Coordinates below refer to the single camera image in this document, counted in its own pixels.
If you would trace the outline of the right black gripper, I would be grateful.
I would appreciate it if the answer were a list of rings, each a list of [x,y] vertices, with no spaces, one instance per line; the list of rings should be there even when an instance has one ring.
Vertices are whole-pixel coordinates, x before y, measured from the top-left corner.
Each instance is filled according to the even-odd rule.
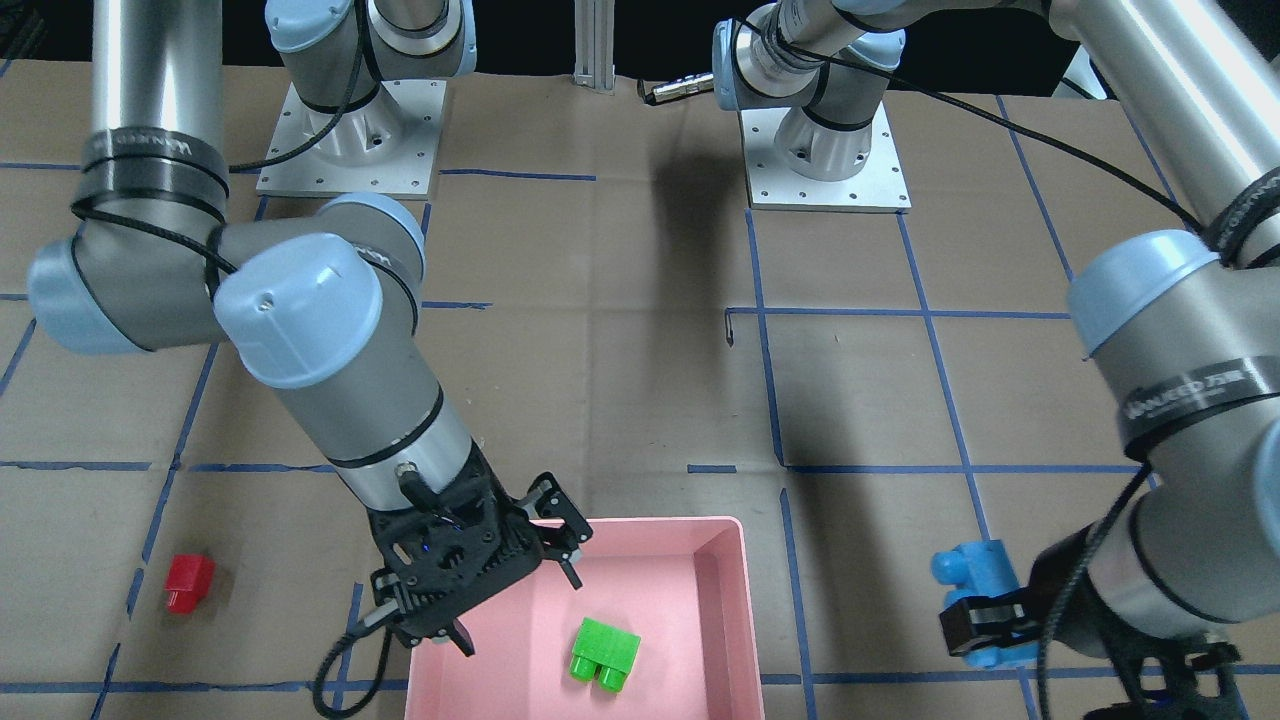
[[[575,591],[581,544],[593,528],[556,477],[544,471],[522,498],[511,497],[479,447],[442,491],[430,489],[415,462],[394,468],[407,509],[369,511],[385,565],[370,577],[375,607],[365,632],[387,626],[404,646],[447,638],[465,657],[476,653],[460,618],[557,562]]]

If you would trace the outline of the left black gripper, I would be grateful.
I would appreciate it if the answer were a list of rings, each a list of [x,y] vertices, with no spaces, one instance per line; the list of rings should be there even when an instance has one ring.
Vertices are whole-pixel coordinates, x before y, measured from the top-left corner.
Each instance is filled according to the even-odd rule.
[[[1096,532],[1085,527],[1043,551],[1028,591],[948,593],[938,615],[948,656],[989,659],[996,648],[1001,659],[1033,644],[1042,719],[1239,719],[1233,646],[1164,639],[1120,619],[1083,565],[1098,557]]]

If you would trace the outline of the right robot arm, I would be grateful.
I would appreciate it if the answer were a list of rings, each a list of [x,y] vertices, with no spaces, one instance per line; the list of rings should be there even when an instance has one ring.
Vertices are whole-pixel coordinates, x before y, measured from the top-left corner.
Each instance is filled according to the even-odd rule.
[[[511,497],[426,364],[425,238],[401,202],[353,192],[227,222],[221,19],[219,1],[93,4],[81,224],[29,266],[36,320],[78,354],[232,342],[366,507],[384,560],[334,652],[384,629],[472,655],[462,615],[544,562],[580,588],[593,529],[550,473]]]

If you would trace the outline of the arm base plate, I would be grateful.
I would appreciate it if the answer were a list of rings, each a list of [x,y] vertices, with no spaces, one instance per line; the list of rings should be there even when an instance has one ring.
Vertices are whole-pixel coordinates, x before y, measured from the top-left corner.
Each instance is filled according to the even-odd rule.
[[[913,208],[883,104],[868,126],[836,131],[801,108],[739,113],[753,209],[900,213]]]
[[[426,201],[433,188],[444,119],[447,82],[398,79],[306,152],[259,173],[256,190],[270,197],[329,199],[375,192]]]

